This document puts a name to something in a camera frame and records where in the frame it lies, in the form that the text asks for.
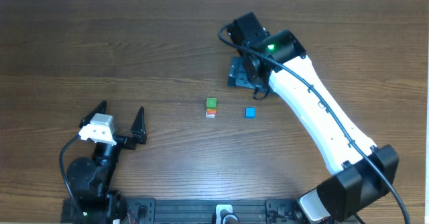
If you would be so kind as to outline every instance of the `white plastic part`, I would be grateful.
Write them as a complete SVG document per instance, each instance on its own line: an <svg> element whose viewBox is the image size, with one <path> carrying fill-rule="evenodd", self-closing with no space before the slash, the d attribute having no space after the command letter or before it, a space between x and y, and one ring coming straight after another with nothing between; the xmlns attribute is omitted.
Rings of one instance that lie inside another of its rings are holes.
<svg viewBox="0 0 429 224"><path fill-rule="evenodd" d="M90 123L82 127L79 131L79 135L81 140L90 138L95 143L101 142L114 146L116 145L116 141L113 140L114 132L115 124L113 123L113 117L96 113Z"/></svg>
<svg viewBox="0 0 429 224"><path fill-rule="evenodd" d="M376 146L374 141L359 130L346 116L320 81L309 57L307 56L304 59L296 57L284 63L284 66L287 66L311 85L314 85L314 88L329 104L360 149L367 156L371 154L370 147ZM332 116L326 112L319 98L313 92L309 93L308 87L304 83L300 82L289 72L281 70L277 73L274 71L271 73L269 85L292 108L307 129L316 142L326 163L326 167L331 174L342 171L342 164L346 161L354 164L362 159L362 156L352 146L349 146L344 133Z"/></svg>

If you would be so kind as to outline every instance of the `brown wood surface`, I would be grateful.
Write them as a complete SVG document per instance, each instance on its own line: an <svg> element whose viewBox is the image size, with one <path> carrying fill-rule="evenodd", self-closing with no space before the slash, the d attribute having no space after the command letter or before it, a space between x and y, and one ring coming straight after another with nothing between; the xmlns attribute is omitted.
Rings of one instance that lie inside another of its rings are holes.
<svg viewBox="0 0 429 224"><path fill-rule="evenodd" d="M145 107L148 143L122 153L113 183L126 195L296 198L328 178L279 97L227 87L237 53L217 31L248 11L291 29L352 121L396 149L394 186L423 223L428 0L0 0L0 221L60 220L58 154L103 99L122 133ZM66 166L93 148L74 144ZM402 222L391 194L360 214Z"/></svg>

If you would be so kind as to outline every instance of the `wooden table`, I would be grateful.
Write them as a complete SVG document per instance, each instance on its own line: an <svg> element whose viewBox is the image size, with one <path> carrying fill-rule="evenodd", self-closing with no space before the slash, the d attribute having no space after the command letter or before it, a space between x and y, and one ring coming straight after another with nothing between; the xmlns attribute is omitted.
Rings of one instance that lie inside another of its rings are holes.
<svg viewBox="0 0 429 224"><path fill-rule="evenodd" d="M58 154L103 99L121 133L145 107L147 145L122 153L113 183L126 195L296 198L327 179L279 97L227 87L237 52L217 31L248 11L291 29L352 121L395 148L394 186L422 223L428 0L0 0L0 221L60 220ZM65 165L93 148L74 144ZM402 223L391 194L360 215Z"/></svg>

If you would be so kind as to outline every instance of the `wire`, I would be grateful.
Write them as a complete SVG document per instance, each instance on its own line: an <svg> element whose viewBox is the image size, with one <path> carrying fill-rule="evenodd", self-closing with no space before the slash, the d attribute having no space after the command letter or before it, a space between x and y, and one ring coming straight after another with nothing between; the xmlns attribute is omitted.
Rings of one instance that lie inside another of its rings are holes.
<svg viewBox="0 0 429 224"><path fill-rule="evenodd" d="M365 222L361 219L361 217L356 213L354 214L356 220L360 223L360 224L365 224Z"/></svg>
<svg viewBox="0 0 429 224"><path fill-rule="evenodd" d="M347 141L349 141L349 145L353 146L356 151L362 155L362 158L368 162L368 164L370 165L370 167L372 167L372 169L375 171L375 173L378 175L378 177L380 177L380 179L386 184L386 186L388 187L388 189L390 190L390 192L392 193L393 197L395 197L396 202L398 203L398 205L400 206L400 209L402 211L402 215L404 216L404 221L406 224L410 224L410 216L408 215L407 209L404 205L404 202L401 200L401 197L399 196L399 194L396 192L395 188L390 184L389 180L384 176L384 174L380 171L380 169L368 158L368 156L359 148L359 146L356 144L356 142L351 138L351 136L349 135L349 133L347 132L347 130L345 129L345 127L343 126L343 124L340 122L340 120L338 119L338 117L335 115L334 111L330 108L329 104L324 100L324 98L322 97L322 95L314 88L314 86L310 83L308 83L308 81L304 78L302 78L299 74L295 73L293 70L291 70L290 68L288 68L287 66L284 66L283 64L280 64L279 62L276 62L274 59L272 58L268 58L267 56L264 56L263 54L255 51L255 50L251 50L249 48L243 47L243 46L239 46L237 44L231 43L230 41L228 41L227 39L225 39L222 36L223 31L228 27L228 25L223 26L219 32L218 32L218 37L221 40L221 42L225 43L226 45L235 48L237 50L241 50L244 51L246 53L252 54L258 58L262 58L266 61L268 61L269 63L273 64L274 66L279 66L281 68L283 68L285 71L289 72L292 76L294 76L295 78L297 78L300 82L302 82L304 85L306 85L306 87L308 87L308 92L311 93L313 92L319 99L320 102L325 106L326 108L326 112L328 114L330 114L332 116L332 118L334 118L336 124L340 127L341 131L344 133L344 136L347 138Z"/></svg>
<svg viewBox="0 0 429 224"><path fill-rule="evenodd" d="M79 138L79 135L76 134L76 136L74 136L61 150L60 152L60 169L61 169L61 174L62 174L62 179L64 180L64 183L66 184L66 188L68 191L68 194L70 195L70 199L72 204L74 205L74 208L76 208L76 211L78 213L78 216L80 218L83 218L83 212L82 210L80 210L80 207L76 201L76 199L74 198L74 195L72 193L72 189L70 188L70 184L68 183L68 179L67 179L67 175L66 175L66 171L64 170L64 153L66 152L66 150L68 149L68 147L70 147L77 139Z"/></svg>

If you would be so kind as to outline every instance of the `wood grain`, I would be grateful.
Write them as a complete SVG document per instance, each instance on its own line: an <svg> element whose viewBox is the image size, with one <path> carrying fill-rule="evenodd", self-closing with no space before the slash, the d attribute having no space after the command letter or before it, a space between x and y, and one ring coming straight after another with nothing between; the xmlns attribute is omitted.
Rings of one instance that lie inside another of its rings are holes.
<svg viewBox="0 0 429 224"><path fill-rule="evenodd" d="M113 183L126 195L296 198L328 178L281 99L226 86L237 53L216 34L248 11L291 29L352 121L395 148L394 186L422 223L428 0L0 0L0 221L60 220L58 154L103 99L122 133L145 107L148 143L122 153ZM78 142L66 165L93 147ZM360 215L402 222L391 195Z"/></svg>

